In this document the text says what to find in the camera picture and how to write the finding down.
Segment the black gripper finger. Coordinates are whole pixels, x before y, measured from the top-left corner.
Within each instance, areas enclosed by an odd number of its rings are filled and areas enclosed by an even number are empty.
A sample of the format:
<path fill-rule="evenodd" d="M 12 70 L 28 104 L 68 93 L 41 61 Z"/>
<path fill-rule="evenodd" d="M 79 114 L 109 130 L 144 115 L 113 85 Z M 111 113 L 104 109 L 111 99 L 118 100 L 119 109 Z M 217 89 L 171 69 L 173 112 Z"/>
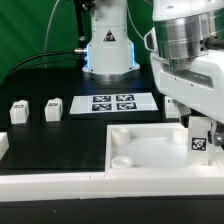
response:
<path fill-rule="evenodd" d="M 187 128 L 189 123 L 189 117 L 191 115 L 191 109 L 184 104 L 177 103 L 176 109 L 179 115 L 180 123 Z"/>
<path fill-rule="evenodd" d="M 209 131 L 209 142 L 215 146 L 224 145 L 224 124 L 212 120 L 211 130 Z"/>

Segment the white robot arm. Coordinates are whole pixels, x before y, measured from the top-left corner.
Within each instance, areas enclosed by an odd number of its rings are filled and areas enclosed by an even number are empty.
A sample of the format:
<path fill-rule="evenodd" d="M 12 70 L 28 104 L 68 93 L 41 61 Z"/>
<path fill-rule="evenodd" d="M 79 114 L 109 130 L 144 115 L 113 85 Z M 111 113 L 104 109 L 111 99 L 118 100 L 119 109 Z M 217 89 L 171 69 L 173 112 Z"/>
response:
<path fill-rule="evenodd" d="M 86 77 L 104 82 L 139 70 L 127 34 L 127 0 L 79 0 L 91 14 Z M 211 119 L 205 136 L 224 145 L 224 0 L 145 0 L 153 27 L 143 37 L 158 90 L 174 99 L 180 117 L 195 110 Z"/>

